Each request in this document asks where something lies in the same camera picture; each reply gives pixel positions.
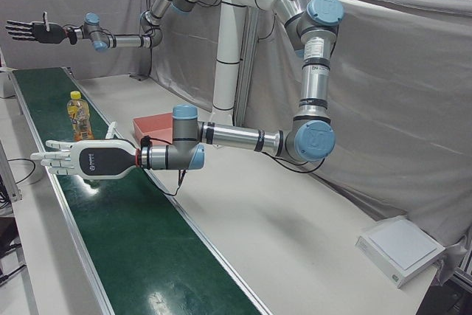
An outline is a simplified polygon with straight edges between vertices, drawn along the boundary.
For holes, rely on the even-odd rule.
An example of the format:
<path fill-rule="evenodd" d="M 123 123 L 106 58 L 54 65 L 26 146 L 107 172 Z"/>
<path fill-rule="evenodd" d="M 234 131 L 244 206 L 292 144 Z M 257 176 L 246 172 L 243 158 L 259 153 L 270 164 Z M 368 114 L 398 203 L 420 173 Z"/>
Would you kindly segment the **dexterous robot hand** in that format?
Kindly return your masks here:
<path fill-rule="evenodd" d="M 30 158 L 50 174 L 80 176 L 87 180 L 121 179 L 136 167 L 138 149 L 126 139 L 94 139 L 76 142 L 47 140 L 51 151 Z"/>
<path fill-rule="evenodd" d="M 49 22 L 47 11 L 41 21 L 21 22 L 7 20 L 6 30 L 13 40 L 37 41 L 42 44 L 59 44 L 68 38 L 68 32 L 59 24 Z"/>

